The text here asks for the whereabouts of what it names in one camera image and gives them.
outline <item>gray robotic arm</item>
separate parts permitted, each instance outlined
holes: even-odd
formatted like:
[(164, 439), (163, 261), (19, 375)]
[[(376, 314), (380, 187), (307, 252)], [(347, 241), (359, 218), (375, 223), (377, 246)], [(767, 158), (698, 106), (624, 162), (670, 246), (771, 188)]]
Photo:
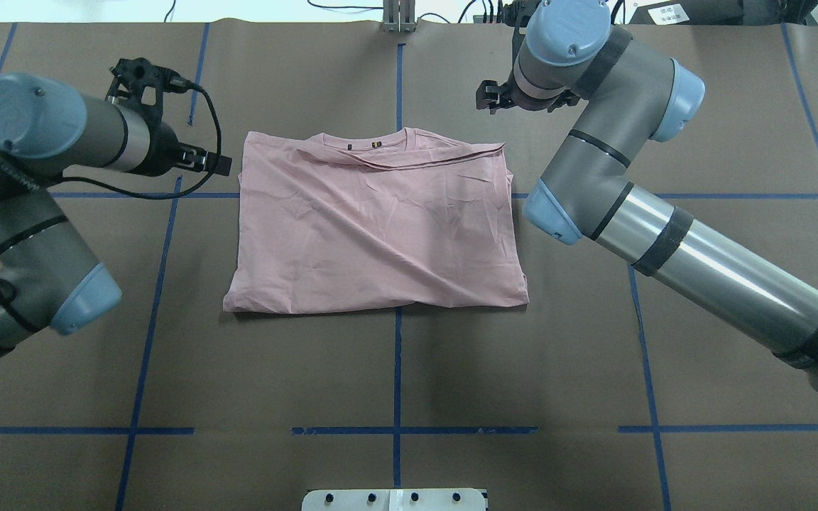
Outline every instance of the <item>gray robotic arm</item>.
[[(146, 59), (113, 68), (107, 100), (26, 74), (0, 76), (0, 357), (43, 327), (71, 334), (116, 305), (121, 291), (46, 187), (69, 165), (162, 175), (173, 166), (229, 175), (230, 159), (179, 143), (162, 123), (163, 92), (202, 91)], [(147, 87), (156, 102), (143, 103)], [(134, 194), (172, 198), (176, 195)]]
[(483, 82), (478, 107), (589, 104), (523, 213), (567, 245), (600, 243), (803, 369), (818, 392), (818, 290), (623, 176), (647, 140), (694, 116), (702, 81), (611, 26), (600, 0), (535, 6), (509, 79)]

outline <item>pink cloth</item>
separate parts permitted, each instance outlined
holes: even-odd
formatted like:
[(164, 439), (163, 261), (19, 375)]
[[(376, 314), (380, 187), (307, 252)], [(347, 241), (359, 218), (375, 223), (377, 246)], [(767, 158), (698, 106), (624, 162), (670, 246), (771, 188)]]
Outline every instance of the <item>pink cloth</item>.
[(529, 303), (502, 143), (248, 133), (228, 312)]

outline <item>light blue cap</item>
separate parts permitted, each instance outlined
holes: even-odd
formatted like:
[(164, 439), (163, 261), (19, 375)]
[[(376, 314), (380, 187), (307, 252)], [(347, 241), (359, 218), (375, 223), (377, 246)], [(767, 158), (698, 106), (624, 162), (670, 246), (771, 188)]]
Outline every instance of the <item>light blue cap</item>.
[(611, 33), (604, 0), (542, 0), (526, 26), (525, 43), (548, 65), (576, 65), (592, 58)]
[(0, 75), (0, 150), (17, 158), (49, 158), (84, 133), (87, 107), (71, 85), (10, 72)]
[(681, 132), (686, 123), (695, 116), (696, 110), (699, 110), (702, 97), (705, 96), (705, 83), (702, 83), (702, 78), (692, 74), (675, 59), (671, 61), (675, 63), (675, 83), (671, 87), (671, 97), (668, 98), (665, 116), (650, 137), (658, 142), (668, 142)]
[(566, 245), (572, 245), (582, 237), (577, 224), (571, 220), (569, 214), (564, 211), (564, 207), (557, 201), (555, 194), (551, 193), (541, 178), (535, 184), (535, 190), (525, 201), (523, 214), (536, 227)]
[(63, 336), (73, 334), (85, 324), (103, 316), (121, 299), (122, 290), (109, 270), (100, 263), (68, 295), (65, 303), (55, 313), (50, 326)]

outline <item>label sticker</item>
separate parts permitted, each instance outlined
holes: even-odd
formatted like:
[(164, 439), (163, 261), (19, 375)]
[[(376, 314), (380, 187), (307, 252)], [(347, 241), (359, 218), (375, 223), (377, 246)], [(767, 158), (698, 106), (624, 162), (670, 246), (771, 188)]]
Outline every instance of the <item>label sticker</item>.
[(684, 23), (690, 21), (684, 7), (681, 4), (671, 4), (671, 6), (655, 7), (649, 9), (649, 16), (655, 25), (672, 25), (673, 23)]

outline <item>white mounting plate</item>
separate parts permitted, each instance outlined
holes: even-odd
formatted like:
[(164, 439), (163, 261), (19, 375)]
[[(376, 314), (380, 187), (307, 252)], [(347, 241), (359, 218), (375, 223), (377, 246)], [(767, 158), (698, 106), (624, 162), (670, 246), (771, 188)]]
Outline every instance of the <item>white mounting plate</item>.
[(486, 495), (473, 488), (314, 490), (302, 511), (487, 511)]

